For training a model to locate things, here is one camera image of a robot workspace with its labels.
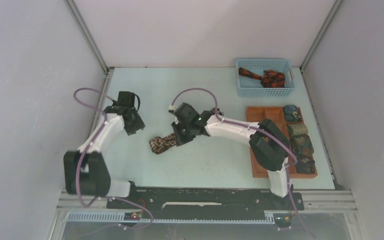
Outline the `brown floral tie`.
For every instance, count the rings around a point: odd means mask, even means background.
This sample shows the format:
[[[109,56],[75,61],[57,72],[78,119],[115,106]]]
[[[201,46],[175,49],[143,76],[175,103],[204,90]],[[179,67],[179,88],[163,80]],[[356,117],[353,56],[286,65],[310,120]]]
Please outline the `brown floral tie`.
[[[151,151],[160,155],[177,145],[177,137],[174,133],[165,137],[156,136],[149,141]]]

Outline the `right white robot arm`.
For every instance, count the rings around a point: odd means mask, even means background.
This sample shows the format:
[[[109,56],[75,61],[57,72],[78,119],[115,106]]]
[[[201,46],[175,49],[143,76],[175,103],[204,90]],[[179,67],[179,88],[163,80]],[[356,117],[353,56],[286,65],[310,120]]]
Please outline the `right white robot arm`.
[[[190,104],[169,106],[174,115],[171,124],[177,146],[193,141],[197,136],[223,137],[249,146],[256,162],[267,171],[271,204],[284,209],[291,202],[291,184],[287,172],[289,139],[274,121],[246,122],[226,118],[218,109],[198,113]]]

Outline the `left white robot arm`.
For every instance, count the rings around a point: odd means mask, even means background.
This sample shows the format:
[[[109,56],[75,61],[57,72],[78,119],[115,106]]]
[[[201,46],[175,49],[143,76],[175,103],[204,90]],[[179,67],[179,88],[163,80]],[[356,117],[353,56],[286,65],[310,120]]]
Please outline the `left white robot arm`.
[[[136,206],[138,194],[131,190],[134,182],[114,178],[107,153],[121,133],[131,136],[145,128],[138,113],[140,105],[137,94],[120,91],[117,99],[100,111],[98,125],[87,140],[76,150],[64,154],[65,189],[69,194],[119,197],[125,208]]]

